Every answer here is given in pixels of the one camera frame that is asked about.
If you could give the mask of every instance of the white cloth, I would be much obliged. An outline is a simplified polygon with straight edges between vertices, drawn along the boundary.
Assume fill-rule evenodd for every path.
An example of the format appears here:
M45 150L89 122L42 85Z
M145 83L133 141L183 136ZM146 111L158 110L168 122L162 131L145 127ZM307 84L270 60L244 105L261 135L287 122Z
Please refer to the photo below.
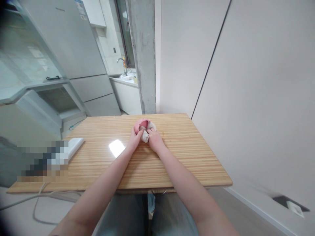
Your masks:
M145 143L147 143L149 141L149 135L147 133L147 129L154 129L155 131L157 130L155 124L153 124L151 121L148 121L148 128L144 127L144 126L140 126L139 127L139 131L144 129L144 132L141 136L141 140Z

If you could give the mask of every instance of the refrigerator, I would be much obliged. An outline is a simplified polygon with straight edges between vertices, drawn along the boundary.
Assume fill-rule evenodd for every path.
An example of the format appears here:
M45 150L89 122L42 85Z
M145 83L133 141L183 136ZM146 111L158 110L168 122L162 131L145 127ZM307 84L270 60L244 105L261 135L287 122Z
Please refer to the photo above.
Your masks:
M90 116L120 115L81 0L13 1Z

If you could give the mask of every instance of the white cable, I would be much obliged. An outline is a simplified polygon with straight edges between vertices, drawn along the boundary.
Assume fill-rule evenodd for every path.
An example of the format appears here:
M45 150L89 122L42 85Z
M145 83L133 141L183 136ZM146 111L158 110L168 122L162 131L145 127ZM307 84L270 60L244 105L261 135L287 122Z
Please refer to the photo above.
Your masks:
M42 221L42 220L39 220L39 219L36 218L36 216L35 216L35 210L36 210L36 206L37 206L39 197L51 197L51 198L56 198L56 196L54 196L54 194L56 194L56 193L62 193L62 194L64 194L64 193L71 193L71 192L72 192L72 193L76 193L76 194L79 195L79 196L81 196L81 194L80 194L79 192L76 192L76 191L66 191L66 192L53 191L53 192L51 192L51 193L49 193L49 194L42 194L42 191L43 191L43 188L44 188L44 185L45 185L45 184L46 184L46 183L43 183L43 185L42 185L42 187L40 188L39 193L38 193L37 195L32 196L32 197L29 197L29 198L26 198L26 199L23 199L23 200L20 200L20 201L18 201L18 202L15 202L15 203L13 203L13 204L10 204L10 205L4 206L4 207L0 208L0 211L2 211L2 210L4 210L4 209L7 209L7 208L10 208L10 207L13 207L13 206L15 206L15 205L18 205L18 204L20 204L20 203L26 202L26 201L31 200L31 199L33 199L33 198L37 198L37 201L36 201L36 203L35 203L34 210L33 210L33 219L34 219L35 221L39 222L39 223L42 223L42 224L57 225L58 223L46 222L46 221ZM72 198L69 198L69 199L60 199L60 200L72 201L73 199L72 199Z

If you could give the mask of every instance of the countertop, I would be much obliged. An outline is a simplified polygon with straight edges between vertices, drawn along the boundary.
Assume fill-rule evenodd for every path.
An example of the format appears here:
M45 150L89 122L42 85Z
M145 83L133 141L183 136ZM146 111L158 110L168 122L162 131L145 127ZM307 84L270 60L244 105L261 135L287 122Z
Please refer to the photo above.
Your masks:
M123 80L121 78L111 77L111 75L109 75L108 77L110 80L113 80L113 81L118 82L120 84L125 84L125 85L131 86L131 87L138 88L138 84L136 84L133 79L132 80Z
M187 114L88 117L66 140L83 137L85 143L67 166L67 182L49 183L44 191L86 190L127 145L131 128L151 120L165 145L205 187L228 187L232 181ZM8 193L38 192L42 183L14 183ZM159 157L140 141L118 186L120 192L174 191Z

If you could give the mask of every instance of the sink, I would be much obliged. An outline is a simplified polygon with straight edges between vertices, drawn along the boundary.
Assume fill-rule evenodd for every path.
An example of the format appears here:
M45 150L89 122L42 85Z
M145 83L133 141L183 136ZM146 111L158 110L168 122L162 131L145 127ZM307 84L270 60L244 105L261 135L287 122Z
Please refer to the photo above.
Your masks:
M121 74L115 74L115 75L109 75L108 77L111 77L111 78L120 78L120 75L121 75Z

